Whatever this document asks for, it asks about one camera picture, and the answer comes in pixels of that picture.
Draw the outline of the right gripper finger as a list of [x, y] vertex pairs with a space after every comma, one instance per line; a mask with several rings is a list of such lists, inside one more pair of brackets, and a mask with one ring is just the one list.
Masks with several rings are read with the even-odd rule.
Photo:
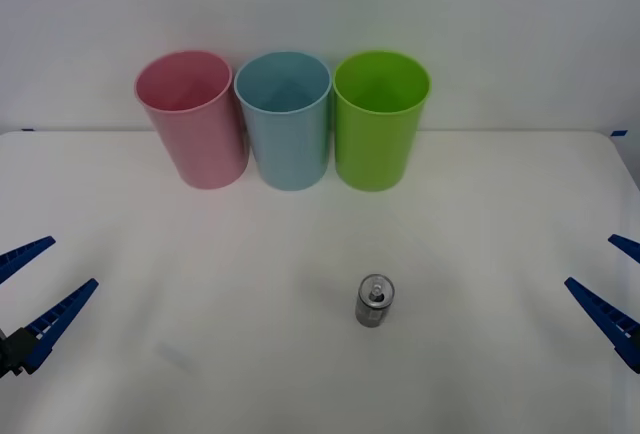
[[613, 234], [608, 238], [608, 242], [633, 260], [640, 260], [640, 244], [626, 237]]
[[604, 333], [614, 351], [636, 374], [639, 373], [639, 323], [569, 277], [564, 285], [591, 320]]

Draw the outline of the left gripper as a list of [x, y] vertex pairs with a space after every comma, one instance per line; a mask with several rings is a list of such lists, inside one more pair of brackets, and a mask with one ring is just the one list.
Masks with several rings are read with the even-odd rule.
[[[0, 283], [56, 243], [47, 236], [0, 255]], [[7, 373], [33, 374], [90, 299], [99, 283], [89, 279], [54, 307], [8, 337], [0, 331], [0, 377]]]

